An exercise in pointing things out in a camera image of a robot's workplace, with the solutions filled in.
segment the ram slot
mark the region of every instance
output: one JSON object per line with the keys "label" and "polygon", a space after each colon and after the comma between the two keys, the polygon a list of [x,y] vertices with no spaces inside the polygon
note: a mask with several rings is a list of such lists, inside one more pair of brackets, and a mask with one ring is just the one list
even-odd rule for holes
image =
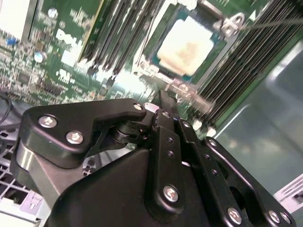
{"label": "ram slot", "polygon": [[119,36],[113,50],[108,54],[107,60],[106,60],[105,64],[103,65],[103,70],[105,70],[105,71],[107,71],[113,67],[113,65],[118,57],[118,53],[123,45],[123,42],[125,41],[126,37],[129,35],[129,33],[132,32],[132,27],[136,20],[136,16],[139,13],[141,7],[143,6],[143,4],[138,4],[138,1],[139,0],[136,0],[134,2],[134,4],[132,5],[132,7],[130,9],[130,13],[128,14],[127,18],[125,19],[125,22],[124,22],[125,26],[123,26],[121,35]]}
{"label": "ram slot", "polygon": [[129,52],[131,49],[134,48],[136,45],[135,40],[138,38],[144,27],[146,27],[146,24],[149,22],[151,23],[153,12],[156,16],[156,6],[158,5],[158,1],[148,0],[147,6],[144,7],[141,17],[138,19],[134,26],[134,31],[131,35],[131,37],[128,39],[126,44],[126,49],[123,51],[123,53],[118,57],[117,63],[115,65],[115,68],[113,70],[113,74],[118,74],[123,66],[126,63],[127,57],[129,56]]}

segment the screw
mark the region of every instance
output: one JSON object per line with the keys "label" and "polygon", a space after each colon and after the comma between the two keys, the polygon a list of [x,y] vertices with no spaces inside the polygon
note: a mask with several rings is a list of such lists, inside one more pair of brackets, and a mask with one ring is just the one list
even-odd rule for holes
{"label": "screw", "polygon": [[172,152],[172,151],[170,151],[170,150],[167,152],[167,155],[168,155],[169,157],[174,157],[174,156],[175,156],[174,152]]}
{"label": "screw", "polygon": [[76,131],[70,131],[67,133],[66,139],[71,144],[81,144],[83,142],[83,136]]}
{"label": "screw", "polygon": [[242,218],[235,208],[229,207],[227,209],[227,212],[228,212],[229,217],[231,218],[231,220],[234,223],[236,223],[237,225],[240,225],[242,223]]}
{"label": "screw", "polygon": [[292,222],[290,221],[289,217],[283,213],[283,212],[280,212],[282,218],[288,223],[288,224],[291,224]]}
{"label": "screw", "polygon": [[45,128],[53,128],[57,125],[56,119],[50,116],[40,117],[38,120],[39,124]]}
{"label": "screw", "polygon": [[162,112],[162,114],[165,116],[165,117],[167,117],[167,118],[170,118],[170,115],[169,115],[169,113],[168,112]]}
{"label": "screw", "polygon": [[136,108],[137,110],[142,110],[143,109],[142,106],[138,103],[134,104],[134,108]]}
{"label": "screw", "polygon": [[280,218],[279,218],[279,216],[278,216],[275,212],[273,212],[272,210],[270,210],[268,213],[269,213],[271,219],[272,219],[274,222],[280,223]]}
{"label": "screw", "polygon": [[49,18],[54,19],[58,15],[58,11],[55,8],[50,8],[47,14]]}
{"label": "screw", "polygon": [[177,202],[179,199],[177,190],[175,190],[172,186],[166,185],[163,188],[163,193],[165,198],[171,202]]}
{"label": "screw", "polygon": [[210,144],[213,145],[214,147],[217,146],[216,142],[213,140],[209,140]]}
{"label": "screw", "polygon": [[242,17],[241,16],[237,16],[236,17],[236,23],[240,23],[242,21]]}
{"label": "screw", "polygon": [[190,128],[190,124],[188,122],[183,122],[183,124],[184,124],[185,127]]}

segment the black metal bracket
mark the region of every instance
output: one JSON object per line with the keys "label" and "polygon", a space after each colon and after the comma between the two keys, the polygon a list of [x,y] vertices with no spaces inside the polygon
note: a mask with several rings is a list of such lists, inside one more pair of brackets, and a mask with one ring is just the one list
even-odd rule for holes
{"label": "black metal bracket", "polygon": [[176,123],[181,144],[186,152],[182,152],[182,159],[189,162],[205,204],[209,221],[213,226],[248,226],[241,218],[231,219],[229,210],[240,214],[240,208],[229,189],[224,176],[214,159],[211,150],[200,145],[191,125],[180,119]]}
{"label": "black metal bracket", "polygon": [[[27,110],[22,118],[19,138],[30,150],[62,168],[80,166],[88,151],[101,144],[110,127],[123,121],[140,121],[146,110],[134,99],[116,99],[87,103],[39,106]],[[52,128],[43,127],[39,119],[50,116],[56,121]],[[80,144],[66,139],[68,132],[83,137]]]}
{"label": "black metal bracket", "polygon": [[[67,188],[67,191],[72,190],[73,193],[62,194],[56,202],[60,206],[54,206],[57,211],[61,210],[58,208],[61,205],[73,207],[75,200],[80,207],[86,207],[89,202],[98,203],[98,207],[102,206],[99,201],[95,201],[91,192],[98,194],[100,187],[108,184],[114,188],[105,187],[105,191],[114,191],[115,193],[111,194],[115,198],[101,196],[103,200],[116,201],[118,193],[119,199],[127,202],[137,195],[130,198],[121,191],[126,189],[128,193],[134,192],[134,187],[138,184],[140,199],[136,201],[135,210],[144,209],[149,219],[150,216],[153,217],[146,226],[158,227],[166,223],[171,226],[184,226],[184,217],[192,217],[188,211],[193,213],[191,206],[194,203],[197,213],[207,215],[202,218],[203,222],[207,219],[206,226],[295,227],[291,215],[219,142],[209,137],[201,142],[197,138],[192,126],[180,119],[176,100],[161,91],[158,105],[159,109],[155,110],[155,113],[146,111],[143,105],[133,99],[29,109],[23,115],[19,130],[20,143],[16,145],[14,153],[19,161],[24,158],[28,163],[25,165],[22,161],[20,165],[20,162],[16,162],[16,165],[11,166],[12,172],[16,177],[26,178],[27,184],[36,188],[37,172],[36,175],[33,174],[36,169],[31,166],[31,160],[26,159],[28,155],[23,157],[21,151],[24,154],[41,156],[50,162],[50,166],[65,171],[64,169],[80,169],[79,166],[85,157],[104,150],[123,148],[127,143],[135,143],[137,150],[130,152],[126,158],[114,161]],[[54,119],[56,124],[52,127],[43,126],[40,120],[45,116]],[[67,134],[71,131],[80,134],[83,140],[78,144],[70,143]],[[131,165],[125,163],[126,160],[131,162]],[[133,167],[134,164],[140,166],[140,174],[134,173],[137,171]],[[127,181],[123,179],[124,171],[128,176]],[[122,175],[115,179],[117,187],[116,183],[108,178],[109,175]],[[191,197],[189,194],[194,191],[196,196]],[[79,210],[83,208],[76,207],[73,212]],[[93,220],[98,220],[99,216],[99,212],[97,215],[86,212],[85,218],[94,223]],[[286,222],[285,217],[289,218],[290,224]],[[61,216],[53,216],[53,220],[57,221],[57,218],[60,219]]]}
{"label": "black metal bracket", "polygon": [[153,119],[151,149],[144,202],[157,220],[175,220],[185,206],[181,179],[181,149],[167,93],[160,92],[160,109]]}
{"label": "black metal bracket", "polygon": [[206,137],[202,145],[212,151],[221,169],[226,171],[225,181],[247,220],[254,226],[296,226],[290,213],[218,141]]}

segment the white label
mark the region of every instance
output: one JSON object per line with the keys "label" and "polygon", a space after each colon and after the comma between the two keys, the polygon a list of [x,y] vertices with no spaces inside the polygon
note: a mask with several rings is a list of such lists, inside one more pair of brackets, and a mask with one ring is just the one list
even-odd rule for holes
{"label": "white label", "polygon": [[58,29],[56,38],[59,40],[63,40],[66,44],[70,44],[72,47],[77,47],[79,45],[79,43],[77,44],[77,38],[72,37],[71,34],[66,34],[61,29]]}
{"label": "white label", "polygon": [[256,20],[256,11],[253,11],[249,18],[250,18],[252,21],[255,21],[255,20]]}
{"label": "white label", "polygon": [[274,197],[289,213],[303,207],[303,174],[276,192]]}
{"label": "white label", "polygon": [[65,84],[75,83],[75,79],[71,78],[71,74],[63,69],[60,69],[58,72],[56,72],[56,75],[59,77],[59,80]]}

